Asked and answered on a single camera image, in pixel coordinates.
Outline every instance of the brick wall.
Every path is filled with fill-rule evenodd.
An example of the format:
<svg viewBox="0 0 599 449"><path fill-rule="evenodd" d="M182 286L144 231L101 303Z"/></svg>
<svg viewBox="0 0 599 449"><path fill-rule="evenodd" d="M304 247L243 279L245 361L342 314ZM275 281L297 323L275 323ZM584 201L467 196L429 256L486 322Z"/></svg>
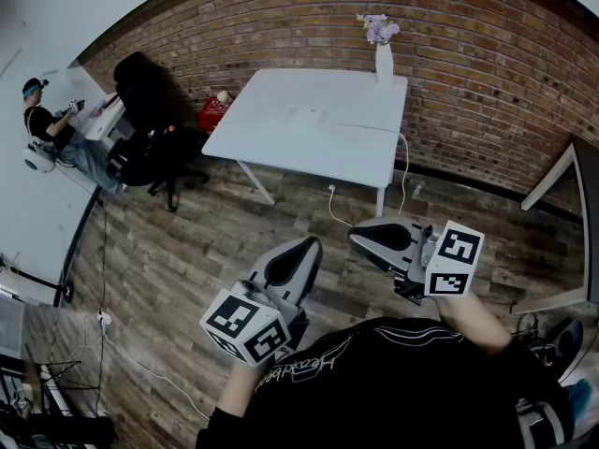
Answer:
<svg viewBox="0 0 599 449"><path fill-rule="evenodd" d="M80 62L108 91L116 64L144 52L193 125L208 96L237 94L259 68L374 71L357 13L402 29L391 45L411 161L526 193L571 133L597 143L597 24L572 0L151 0Z"/></svg>

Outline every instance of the electrical outlet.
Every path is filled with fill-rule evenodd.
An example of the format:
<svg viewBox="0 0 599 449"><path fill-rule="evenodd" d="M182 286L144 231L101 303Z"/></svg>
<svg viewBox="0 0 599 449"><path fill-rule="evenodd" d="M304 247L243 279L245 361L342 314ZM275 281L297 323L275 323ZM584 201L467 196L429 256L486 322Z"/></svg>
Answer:
<svg viewBox="0 0 599 449"><path fill-rule="evenodd" d="M103 330L106 330L106 326L109 326L112 323L112 318L107 312L98 311L95 317L100 322L100 326Z"/></svg>
<svg viewBox="0 0 599 449"><path fill-rule="evenodd" d="M414 190L414 192L412 193L412 199L415 199L415 196L420 195L420 190L422 189L422 184L417 184L416 185L416 189Z"/></svg>

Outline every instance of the wooden floor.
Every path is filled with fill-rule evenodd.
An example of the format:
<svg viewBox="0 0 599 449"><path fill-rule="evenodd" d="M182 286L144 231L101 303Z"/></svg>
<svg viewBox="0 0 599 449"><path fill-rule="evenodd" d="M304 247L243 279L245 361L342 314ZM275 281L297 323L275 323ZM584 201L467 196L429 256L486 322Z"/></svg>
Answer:
<svg viewBox="0 0 599 449"><path fill-rule="evenodd" d="M434 303L418 307L393 293L392 279L350 251L347 227L329 216L333 181L267 168L257 176L277 201L265 203L233 163L202 159L197 168L211 175L205 186L179 185L179 210L166 210L164 194L149 197L128 188L106 199L105 311L112 316L108 335L123 351L152 371L168 376L204 414L211 414L226 382L230 361L202 332L198 320L221 288L245 277L256 259L273 246L306 234L321 238L324 257L306 304L312 324L302 345L323 333L380 315L437 318ZM385 213L396 214L402 199L402 174L387 191ZM358 223L374 215L375 191L334 182L336 215ZM418 196L413 192L418 184ZM519 210L519 204L464 186L408 175L403 215L421 223L447 219L486 234L473 288L511 331L517 316L513 301L542 297L577 287L582 280L582 228L544 212ZM70 278L76 295L62 309L29 311L29 345L36 361L65 361L82 343L99 341L95 313L102 295L102 245L105 213L96 206L75 256ZM59 312L52 341L52 321ZM587 328L585 347L594 336L597 309L579 305L539 316L542 333L565 316ZM96 384L100 347L85 351L70 379ZM599 388L599 342L570 378L583 375ZM87 413L96 392L73 393ZM206 420L168 382L154 378L104 347L100 409L115 421L123 448L193 447ZM582 430L596 422L595 398Z"/></svg>

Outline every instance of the flower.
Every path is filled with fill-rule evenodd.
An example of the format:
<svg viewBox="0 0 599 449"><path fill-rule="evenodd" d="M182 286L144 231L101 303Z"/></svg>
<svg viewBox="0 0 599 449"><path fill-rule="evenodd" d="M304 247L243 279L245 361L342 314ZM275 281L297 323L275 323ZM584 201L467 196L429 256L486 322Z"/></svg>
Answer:
<svg viewBox="0 0 599 449"><path fill-rule="evenodd" d="M392 36L400 32L400 26L387 20L387 15L356 15L359 22L364 22L366 39L370 43L389 42Z"/></svg>

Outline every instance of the black shirt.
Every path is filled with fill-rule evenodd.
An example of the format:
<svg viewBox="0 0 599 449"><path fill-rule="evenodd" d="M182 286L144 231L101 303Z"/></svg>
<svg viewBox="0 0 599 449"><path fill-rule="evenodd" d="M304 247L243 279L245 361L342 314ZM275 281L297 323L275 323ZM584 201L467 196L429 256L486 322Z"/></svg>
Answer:
<svg viewBox="0 0 599 449"><path fill-rule="evenodd" d="M489 357L436 321L379 318L329 334L276 363L245 416L216 409L198 433L197 447L233 439L282 446L335 441L520 448L516 405L522 398L549 404L566 440L572 438L566 392L519 341Z"/></svg>
<svg viewBox="0 0 599 449"><path fill-rule="evenodd" d="M68 144L75 133L75 128L68 124L56 137L48 135L48 133L46 133L48 126L57 122L58 119L54 118L51 113L43 107L31 107L25 111L25 126L27 126L27 118L29 118L30 113L31 120L29 122L29 131L31 134L42 141L54 143L54 146L58 151L62 150Z"/></svg>

